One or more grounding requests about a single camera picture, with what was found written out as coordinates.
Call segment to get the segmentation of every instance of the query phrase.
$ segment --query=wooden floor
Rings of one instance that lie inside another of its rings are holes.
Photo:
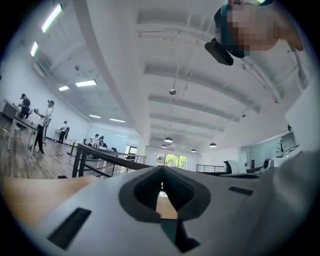
[[[20,130],[15,136],[12,150],[8,151],[8,138],[11,124],[0,117],[0,179],[3,175],[27,179],[57,179],[58,176],[72,176],[75,157],[66,155],[71,151],[69,145],[58,145],[46,139],[43,145],[45,155],[34,153],[28,155],[29,133]]]

